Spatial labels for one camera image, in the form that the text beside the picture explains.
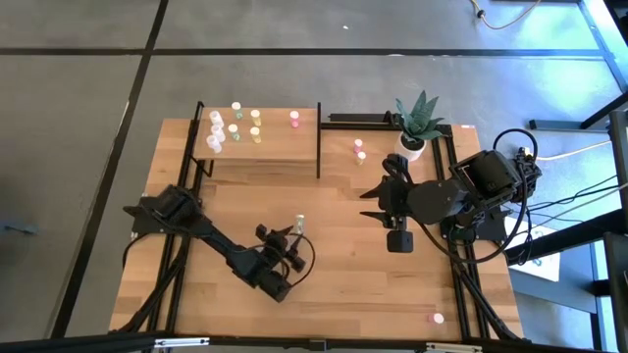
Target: black floor strip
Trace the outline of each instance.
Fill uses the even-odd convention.
[[[164,20],[166,8],[168,7],[168,0],[161,0],[157,15],[155,16],[155,22],[150,31],[148,41],[146,42],[146,49],[150,50],[155,47],[157,35],[159,29]],[[133,114],[135,113],[135,107],[137,106],[137,100],[139,99],[139,93],[141,87],[144,84],[146,78],[146,72],[148,71],[148,64],[150,63],[150,55],[144,55],[139,62],[137,74],[131,87],[131,94],[129,95],[129,101],[125,113],[123,115],[118,133],[114,138],[113,147],[107,163],[105,165],[104,173],[98,184],[96,195],[92,201],[88,218],[83,227],[83,232],[80,235],[80,246],[74,260],[74,267],[72,273],[68,278],[67,285],[65,287],[65,293],[59,306],[57,318],[52,328],[51,338],[61,338],[66,335],[68,324],[72,318],[72,312],[77,298],[79,296],[80,285],[82,283],[87,265],[89,263],[89,257],[96,241],[96,235],[100,228],[100,222],[102,221],[103,213],[105,212],[105,206],[107,205],[107,199],[109,198],[109,192],[114,182],[114,176],[118,170],[118,163],[122,156],[123,149],[125,148],[125,142],[127,141],[127,135],[129,134],[129,128],[131,127],[131,121]]]
[[[458,57],[598,57],[598,49],[387,49],[387,48],[162,48],[152,55],[293,55],[293,56],[458,56]]]
[[[0,55],[128,56],[145,53],[143,48],[0,48]]]

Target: wire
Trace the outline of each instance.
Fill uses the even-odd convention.
[[[516,24],[519,20],[523,19],[526,15],[528,15],[534,8],[536,8],[539,4],[541,4],[541,0],[537,0],[536,3],[534,3],[534,5],[532,5],[530,8],[528,8],[528,10],[524,11],[521,15],[519,15],[519,17],[517,17],[516,19],[514,19],[513,21],[509,22],[506,25],[491,25],[487,22],[486,19],[486,11],[482,10],[480,8],[480,5],[478,5],[478,2],[476,0],[471,0],[471,2],[473,3],[473,7],[475,8],[475,10],[477,11],[477,17],[480,18],[482,20],[482,22],[484,22],[484,25],[486,25],[488,28],[490,29],[495,29],[495,30],[499,30],[499,29],[504,29],[508,26],[514,25]]]
[[[556,155],[556,156],[551,156],[551,157],[538,157],[538,158],[537,158],[537,160],[538,160],[538,161],[555,161],[555,160],[558,160],[558,159],[561,159],[561,158],[565,158],[565,157],[573,156],[573,155],[578,154],[578,153],[580,153],[580,152],[584,152],[584,151],[588,151],[588,150],[590,150],[590,149],[594,149],[594,148],[596,148],[596,147],[604,146],[604,145],[606,145],[607,143],[610,143],[610,140],[609,140],[609,141],[600,142],[600,143],[596,143],[596,144],[593,144],[593,145],[591,145],[591,146],[583,147],[583,148],[581,148],[581,149],[578,149],[578,150],[575,150],[575,151],[572,151],[572,152],[567,152],[567,153],[559,154],[559,155]]]
[[[540,214],[540,213],[531,213],[532,216],[541,216],[541,217],[546,217],[546,218],[551,218],[552,216],[550,215],[544,215],[544,214]],[[568,219],[562,219],[562,218],[553,218],[555,221],[562,221],[562,222],[573,222],[573,223],[583,223],[584,221],[582,220],[568,220]]]
[[[143,239],[146,235],[148,234],[138,234],[137,237],[135,239],[133,239],[128,245],[127,247],[125,247],[125,252],[122,254],[122,269],[125,268],[125,266],[127,265],[127,256],[129,255],[129,250],[131,249],[131,247],[137,243],[139,240]]]
[[[577,198],[585,197],[585,196],[589,196],[589,195],[594,195],[594,194],[597,194],[597,193],[600,193],[600,192],[604,192],[604,191],[609,191],[609,190],[612,190],[612,189],[615,189],[615,188],[617,188],[617,185],[609,186],[609,187],[603,187],[601,189],[594,190],[594,191],[589,191],[589,192],[585,192],[585,193],[581,193],[579,195],[573,195],[571,197],[566,197],[566,198],[560,199],[558,201],[549,202],[545,206],[532,208],[532,209],[530,209],[530,211],[534,212],[534,211],[543,210],[543,209],[545,209],[547,207],[550,207],[550,206],[553,206],[553,205],[567,205],[567,204],[572,203]]]
[[[504,131],[497,137],[496,142],[494,143],[494,146],[497,144],[497,140],[501,136],[506,134],[506,133],[507,132]],[[532,140],[534,141],[534,144],[536,145],[536,140],[534,140],[534,136],[532,136]],[[524,173],[523,173],[523,167],[521,167],[521,165],[519,165],[518,169],[519,169],[519,174],[521,175],[521,177],[523,179],[525,179]],[[524,209],[526,209],[527,204],[528,204],[528,183],[527,182],[522,182],[522,186],[523,186],[522,187],[523,190],[522,190],[521,209],[524,210]],[[419,225],[419,227],[421,227],[421,229],[423,229],[423,231],[428,236],[430,241],[432,241],[434,246],[436,246],[439,250],[441,250],[442,253],[446,254],[449,258],[451,258],[451,260],[453,260],[454,262],[459,263],[459,264],[481,264],[481,263],[485,263],[487,261],[490,261],[490,260],[494,259],[495,257],[497,257],[497,255],[501,254],[503,252],[503,250],[505,250],[505,248],[508,246],[508,244],[510,244],[512,239],[514,239],[514,237],[518,235],[517,234],[517,230],[521,226],[521,223],[523,222],[523,217],[524,216],[525,216],[525,213],[523,213],[523,212],[519,213],[519,217],[517,218],[517,222],[515,223],[514,228],[512,229],[512,232],[506,238],[505,242],[495,252],[491,253],[490,255],[487,255],[487,256],[483,257],[482,259],[477,259],[477,260],[463,259],[460,256],[451,253],[450,251],[445,249],[442,245],[440,245],[437,242],[437,240],[430,233],[430,231],[427,229],[427,227],[425,227],[424,224],[419,223],[416,219],[414,219],[414,221],[416,221],[416,223]]]
[[[532,159],[534,161],[537,160],[537,156],[539,155],[539,144],[537,143],[537,139],[534,138],[534,135],[526,130],[524,130],[523,128],[509,128],[508,130],[504,130],[502,131],[496,138],[495,141],[493,141],[493,149],[497,150],[497,143],[499,142],[499,140],[511,133],[511,132],[519,132],[519,133],[523,133],[524,135],[528,136],[528,138],[530,138],[530,141],[532,141],[532,148],[533,148],[533,152],[532,152]]]
[[[244,253],[248,251],[253,251],[259,248],[272,250],[273,252],[275,252],[275,255],[279,256],[279,259],[280,259],[279,262],[282,264],[282,277],[284,279],[288,279],[288,276],[290,276],[290,267],[288,266],[288,263],[286,263],[286,260],[284,260],[284,255],[282,255],[282,253],[279,252],[279,250],[275,249],[272,246],[268,246],[267,244],[258,244],[258,245],[249,246],[243,250],[231,250],[230,252],[239,254],[239,253]]]
[[[312,241],[307,236],[303,234],[296,234],[296,233],[290,233],[289,235],[296,235],[299,238],[307,241],[307,243],[310,245],[310,249],[312,249],[312,261],[310,262],[309,269],[307,269],[307,272],[305,273],[305,275],[303,275],[303,277],[301,277],[295,283],[290,285],[291,288],[295,288],[298,284],[303,282],[312,273],[312,269],[314,269],[314,263],[316,262],[316,250],[314,249],[314,244],[312,244]]]
[[[541,227],[541,226],[544,226],[544,225],[548,224],[549,222],[551,222],[551,221],[553,221],[553,220],[558,219],[558,218],[559,218],[560,216],[562,216],[562,215],[568,214],[569,212],[575,211],[575,210],[577,210],[577,209],[579,209],[579,208],[581,208],[581,207],[584,207],[584,206],[587,206],[587,205],[589,205],[589,204],[591,204],[591,203],[594,203],[594,202],[596,202],[596,201],[602,200],[603,198],[605,198],[605,197],[607,197],[607,196],[609,196],[609,195],[612,195],[613,193],[615,193],[615,192],[617,192],[617,191],[619,191],[619,190],[622,190],[622,189],[624,189],[625,187],[628,187],[628,182],[624,183],[623,185],[621,185],[621,186],[619,186],[619,187],[614,188],[612,191],[607,192],[606,194],[604,194],[604,195],[602,195],[602,196],[600,196],[600,197],[596,197],[596,198],[595,198],[595,199],[593,199],[593,200],[589,200],[589,201],[587,201],[587,202],[585,202],[585,203],[583,203],[583,204],[580,204],[580,205],[578,205],[578,206],[572,207],[572,208],[570,208],[570,209],[569,209],[569,210],[567,210],[567,211],[563,211],[563,212],[561,212],[561,213],[557,214],[556,216],[552,216],[552,217],[550,217],[548,220],[546,220],[546,221],[544,221],[544,222],[540,223],[539,225],[536,225],[536,226],[532,227],[532,229],[534,229],[534,228],[536,228],[536,227]]]
[[[608,178],[604,179],[603,181],[598,182],[598,183],[597,183],[597,184],[595,184],[595,185],[591,185],[591,186],[589,186],[589,187],[586,187],[586,188],[584,188],[584,189],[582,189],[582,190],[580,190],[580,191],[576,192],[576,194],[575,194],[575,195],[573,195],[572,197],[567,197],[567,198],[560,199],[560,200],[558,200],[558,201],[553,201],[553,202],[540,202],[540,203],[538,203],[538,204],[530,205],[530,207],[532,208],[532,211],[535,211],[535,210],[541,210],[541,208],[538,208],[540,205],[550,205],[550,206],[551,206],[551,205],[555,205],[555,204],[566,205],[566,204],[569,204],[569,203],[571,203],[571,202],[575,201],[575,199],[576,199],[576,198],[578,198],[578,197],[592,195],[592,194],[594,194],[594,193],[602,192],[602,191],[605,191],[605,190],[611,190],[613,187],[617,187],[617,185],[615,185],[615,186],[611,186],[611,187],[607,187],[607,188],[603,188],[603,189],[597,190],[597,191],[595,191],[595,192],[593,192],[593,193],[587,193],[586,195],[583,195],[583,194],[582,194],[583,192],[588,191],[588,190],[591,190],[591,189],[592,189],[592,188],[594,188],[594,187],[598,187],[598,186],[600,186],[600,185],[604,184],[605,182],[608,182],[608,181],[610,181],[610,180],[612,180],[612,179],[614,179],[614,178],[616,178],[616,177],[617,177],[617,176],[611,176],[611,177],[608,177]]]

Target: green leaf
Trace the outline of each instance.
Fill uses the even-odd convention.
[[[436,128],[436,125],[440,122],[443,121],[445,118],[436,118],[436,119],[432,119],[430,120],[430,122],[428,123],[428,125],[425,127],[425,131],[432,131],[433,129]]]
[[[401,117],[407,120],[409,116],[408,116],[408,112],[406,112],[405,108],[403,108],[403,103],[401,103],[399,98],[394,98],[394,100],[396,101],[396,108],[399,110]]]
[[[421,110],[421,114],[427,117],[428,120],[432,118],[432,114],[434,114],[434,108],[436,108],[436,103],[438,101],[439,101],[439,97],[436,97],[432,99],[431,101],[427,102],[423,106],[423,109]]]
[[[415,136],[416,138],[420,138],[424,141],[429,141],[431,139],[437,138],[437,137],[441,137],[443,136],[443,134],[438,131],[438,130],[432,130],[432,131],[425,131],[423,133],[421,133],[418,136]]]
[[[423,92],[421,92],[421,95],[419,95],[419,99],[416,100],[416,103],[414,103],[414,108],[412,108],[412,113],[410,113],[412,117],[417,116],[421,112],[423,106],[425,106],[425,102],[427,101],[427,99],[428,96],[424,90]]]
[[[410,115],[408,115],[408,112],[405,111],[405,108],[403,108],[403,103],[401,103],[401,101],[398,98],[394,98],[394,100],[396,101],[396,108],[399,110],[399,113],[401,114],[403,126],[406,129],[409,129],[409,124],[412,120],[412,117],[410,117]]]
[[[414,122],[410,122],[410,124],[408,125],[408,130],[410,131],[410,133],[412,133],[412,135],[416,135],[423,132],[423,127]]]

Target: gray floor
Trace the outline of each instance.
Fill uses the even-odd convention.
[[[10,0],[0,11],[0,47],[142,47],[158,3],[52,6]],[[493,23],[527,6],[480,3]],[[600,10],[599,2],[590,4],[592,11]],[[521,25],[495,32],[475,23],[465,0],[173,0],[157,46],[591,49],[595,41],[577,7],[568,4],[542,4]],[[137,64],[136,57],[0,56],[0,215],[41,228],[31,237],[0,237],[0,278],[8,288],[0,294],[2,341],[46,334]],[[207,105],[238,100],[269,107],[320,101],[325,116],[383,112],[394,108],[395,97],[410,105],[422,89],[441,97],[435,114],[452,124],[476,126],[484,148],[491,148],[503,129],[524,127],[530,119],[583,120],[620,93],[597,59],[154,57],[69,334],[107,329],[131,229],[122,206],[135,203],[143,189],[163,119],[191,118],[199,99]],[[542,156],[607,139],[587,133],[535,135]],[[509,152],[521,144],[529,142],[513,136],[500,149]],[[614,175],[609,146],[541,168],[533,202],[568,196]],[[569,218],[586,220],[617,206],[613,197]],[[592,346],[583,313],[521,295],[517,303],[529,338]],[[569,325],[570,320],[580,324]]]

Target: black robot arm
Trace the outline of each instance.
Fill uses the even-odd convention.
[[[292,289],[287,280],[287,262],[297,272],[305,267],[305,261],[298,256],[296,249],[298,239],[288,248],[286,236],[292,227],[267,233],[266,228],[259,225],[255,235],[263,244],[244,247],[234,243],[217,229],[203,214],[200,201],[178,186],[169,185],[159,196],[142,197],[137,206],[124,209],[135,218],[132,231],[177,233],[203,240],[225,257],[234,275],[251,287],[259,286],[278,302],[283,301]],[[273,270],[278,264],[284,266],[286,274]]]

